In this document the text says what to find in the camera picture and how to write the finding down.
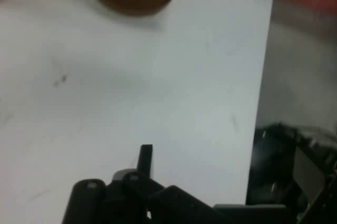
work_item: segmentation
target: black mechanical part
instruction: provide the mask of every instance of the black mechanical part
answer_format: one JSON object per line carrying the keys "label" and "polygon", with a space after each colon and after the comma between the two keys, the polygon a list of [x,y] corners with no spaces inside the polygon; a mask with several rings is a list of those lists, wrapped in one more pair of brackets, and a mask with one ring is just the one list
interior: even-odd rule
{"label": "black mechanical part", "polygon": [[[152,180],[149,177],[152,146],[143,145],[137,169],[118,171],[107,186],[97,179],[77,183],[73,188],[63,224],[330,224],[336,220],[337,176],[335,172],[330,173],[331,169],[324,168],[324,163],[310,151],[303,146],[295,147],[292,160],[293,166],[297,168],[294,169],[293,180],[279,198],[284,203],[257,206],[218,204],[212,208],[176,186],[165,188]],[[301,169],[300,165],[309,167]],[[319,176],[314,179],[318,182],[307,187],[302,177],[295,174],[298,170],[306,179],[310,177],[309,173]],[[289,199],[294,199],[294,188],[296,193],[304,196],[295,199],[307,199],[306,194],[310,194],[312,199],[310,205],[303,208],[302,212],[297,210],[296,214],[293,206],[288,204]]]}
{"label": "black mechanical part", "polygon": [[142,145],[139,153],[137,170],[150,177],[152,161],[152,145]]}

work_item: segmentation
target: gray floor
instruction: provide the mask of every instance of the gray floor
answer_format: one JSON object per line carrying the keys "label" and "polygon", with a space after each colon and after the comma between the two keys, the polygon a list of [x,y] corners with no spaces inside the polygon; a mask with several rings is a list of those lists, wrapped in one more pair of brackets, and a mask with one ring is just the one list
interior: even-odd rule
{"label": "gray floor", "polygon": [[337,131],[337,17],[275,1],[256,124],[279,121]]}

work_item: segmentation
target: white table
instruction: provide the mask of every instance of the white table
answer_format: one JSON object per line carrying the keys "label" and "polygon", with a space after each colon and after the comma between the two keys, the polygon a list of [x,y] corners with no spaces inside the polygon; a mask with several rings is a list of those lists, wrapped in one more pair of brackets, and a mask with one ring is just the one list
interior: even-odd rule
{"label": "white table", "polygon": [[73,184],[154,144],[153,178],[244,203],[272,0],[0,1],[1,223],[60,223]]}

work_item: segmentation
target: black plastic part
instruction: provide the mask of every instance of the black plastic part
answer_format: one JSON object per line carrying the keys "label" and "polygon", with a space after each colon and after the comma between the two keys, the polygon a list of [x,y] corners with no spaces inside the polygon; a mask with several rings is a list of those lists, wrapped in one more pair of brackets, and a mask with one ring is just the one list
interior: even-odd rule
{"label": "black plastic part", "polygon": [[147,177],[150,177],[152,148],[152,145],[142,145],[138,158],[137,170]]}
{"label": "black plastic part", "polygon": [[217,204],[214,208],[235,220],[235,223],[259,223],[259,224],[292,224],[289,210],[284,205],[263,204],[256,206],[241,206],[230,204]]}
{"label": "black plastic part", "polygon": [[74,185],[62,224],[93,224],[105,195],[105,183],[89,179]]}

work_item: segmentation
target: scuff mark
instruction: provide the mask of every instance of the scuff mark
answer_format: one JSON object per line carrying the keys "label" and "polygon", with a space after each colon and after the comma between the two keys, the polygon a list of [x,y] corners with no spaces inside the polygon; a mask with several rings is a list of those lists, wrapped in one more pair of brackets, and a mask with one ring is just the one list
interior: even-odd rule
{"label": "scuff mark", "polygon": [[3,128],[8,125],[9,121],[13,118],[13,116],[14,116],[14,113],[10,113],[10,114],[7,114],[4,117],[3,122],[2,122],[2,127]]}
{"label": "scuff mark", "polygon": [[57,88],[59,85],[60,85],[60,82],[59,82],[59,81],[55,81],[55,82],[53,83],[53,87],[55,87],[55,88]]}
{"label": "scuff mark", "polygon": [[67,81],[68,76],[67,75],[63,75],[61,78],[61,82],[65,83]]}
{"label": "scuff mark", "polygon": [[240,128],[235,115],[231,116],[231,121],[233,124],[234,131],[238,133],[240,131]]}
{"label": "scuff mark", "polygon": [[48,193],[50,193],[52,190],[51,189],[46,189],[44,191],[41,191],[37,194],[32,195],[31,197],[28,198],[28,202],[34,202],[35,200],[39,199],[40,197],[42,197],[43,195],[46,195]]}
{"label": "scuff mark", "polygon": [[205,43],[205,45],[206,45],[206,50],[208,51],[210,49],[210,41],[209,41],[208,37],[206,37],[206,43]]}

